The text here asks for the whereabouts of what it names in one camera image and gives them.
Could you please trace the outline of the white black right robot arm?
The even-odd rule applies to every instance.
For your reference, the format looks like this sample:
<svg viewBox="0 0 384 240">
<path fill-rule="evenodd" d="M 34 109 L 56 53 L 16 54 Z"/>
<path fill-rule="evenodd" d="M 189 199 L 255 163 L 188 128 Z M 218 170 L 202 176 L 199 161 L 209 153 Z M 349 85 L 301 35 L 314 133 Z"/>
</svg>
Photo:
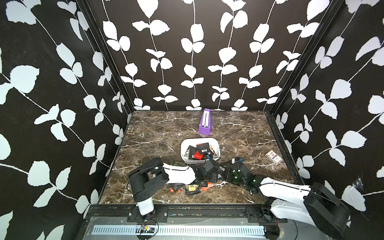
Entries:
<svg viewBox="0 0 384 240">
<path fill-rule="evenodd" d="M 269 222 L 290 219 L 315 226 L 334 239 L 344 236 L 350 210 L 324 185 L 289 184 L 253 174 L 240 158 L 220 164 L 218 173 L 223 181 L 267 198 L 261 213 Z"/>
</svg>

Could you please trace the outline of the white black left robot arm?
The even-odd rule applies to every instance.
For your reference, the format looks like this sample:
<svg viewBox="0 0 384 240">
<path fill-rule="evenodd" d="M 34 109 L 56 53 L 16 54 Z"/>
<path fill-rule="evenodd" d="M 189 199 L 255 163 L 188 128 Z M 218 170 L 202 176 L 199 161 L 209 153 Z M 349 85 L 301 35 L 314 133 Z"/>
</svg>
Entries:
<svg viewBox="0 0 384 240">
<path fill-rule="evenodd" d="M 133 194 L 141 218 L 151 217 L 156 213 L 153 195 L 165 185 L 171 185 L 173 191 L 186 186 L 193 186 L 193 191 L 200 185 L 214 183 L 219 173 L 219 157 L 205 160 L 203 164 L 186 167 L 171 166 L 161 158 L 153 158 L 128 174 L 127 190 Z"/>
</svg>

